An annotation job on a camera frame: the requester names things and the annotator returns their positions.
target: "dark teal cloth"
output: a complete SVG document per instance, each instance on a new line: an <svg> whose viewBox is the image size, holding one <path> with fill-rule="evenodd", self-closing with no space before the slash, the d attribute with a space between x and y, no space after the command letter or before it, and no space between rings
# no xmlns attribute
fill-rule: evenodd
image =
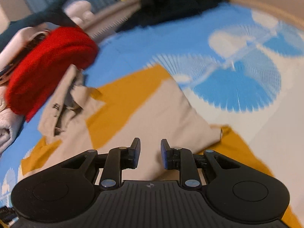
<svg viewBox="0 0 304 228"><path fill-rule="evenodd" d="M58 26L75 27L76 24L62 10L62 6L66 1L67 0L54 0L46 10L31 14L18 21L12 21L9 27L0 34L0 52L22 28L35 27L45 22L50 22Z"/></svg>

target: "bed sheet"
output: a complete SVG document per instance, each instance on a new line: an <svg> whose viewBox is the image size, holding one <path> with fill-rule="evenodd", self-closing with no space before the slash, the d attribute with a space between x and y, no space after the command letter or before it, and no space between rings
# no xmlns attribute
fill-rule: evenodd
<svg viewBox="0 0 304 228"><path fill-rule="evenodd" d="M198 16L116 34L100 49L85 71L87 86L98 87L159 63L204 119L229 124L250 145L294 87L304 64L304 33L259 11L222 3ZM4 205L11 205L10 192L22 179L20 160L41 137L37 126L42 110L0 159ZM251 149L262 158L263 150ZM263 160L270 164L275 159ZM285 175L279 176L286 184ZM304 196L291 195L292 206L299 195Z"/></svg>

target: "metal screw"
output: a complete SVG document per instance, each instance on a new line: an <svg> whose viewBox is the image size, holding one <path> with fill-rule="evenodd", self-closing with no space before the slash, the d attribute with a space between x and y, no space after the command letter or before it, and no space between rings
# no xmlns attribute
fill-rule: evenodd
<svg viewBox="0 0 304 228"><path fill-rule="evenodd" d="M200 185L199 181L194 179L189 179L185 182L185 185L191 188L195 188Z"/></svg>
<svg viewBox="0 0 304 228"><path fill-rule="evenodd" d="M112 179L105 179L101 182L101 185L104 187L104 188L110 188L110 187L113 187L116 185L116 182Z"/></svg>

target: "folded clothes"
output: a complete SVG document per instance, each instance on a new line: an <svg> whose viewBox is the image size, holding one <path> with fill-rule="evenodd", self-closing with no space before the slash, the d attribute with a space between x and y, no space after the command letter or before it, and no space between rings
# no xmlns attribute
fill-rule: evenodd
<svg viewBox="0 0 304 228"><path fill-rule="evenodd" d="M15 68L5 95L8 107L29 121L54 92L69 65L85 69L98 46L80 28L59 27Z"/></svg>
<svg viewBox="0 0 304 228"><path fill-rule="evenodd" d="M50 33L43 27L26 27L19 30L0 53L0 85L7 82L20 61Z"/></svg>
<svg viewBox="0 0 304 228"><path fill-rule="evenodd" d="M59 26L76 26L76 24L62 10L62 6L66 1L67 0L55 0L44 11L31 14L18 21L11 21L9 27L0 34L0 52L22 28L36 27L44 22L50 22Z"/></svg>
<svg viewBox="0 0 304 228"><path fill-rule="evenodd" d="M6 89L5 84L0 86L0 154L14 142L24 119L23 116L16 115L6 107L4 101Z"/></svg>

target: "pile of clothes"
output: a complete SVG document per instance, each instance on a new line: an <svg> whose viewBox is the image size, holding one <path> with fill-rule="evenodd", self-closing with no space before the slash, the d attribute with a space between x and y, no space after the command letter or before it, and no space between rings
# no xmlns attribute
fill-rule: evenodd
<svg viewBox="0 0 304 228"><path fill-rule="evenodd" d="M0 35L0 154L51 96L71 64L85 69L98 46L55 0L44 11L12 21ZM45 22L59 27L45 29Z"/></svg>
<svg viewBox="0 0 304 228"><path fill-rule="evenodd" d="M136 26L146 27L186 18L218 6L223 0L142 0L141 9L134 13L118 30Z"/></svg>

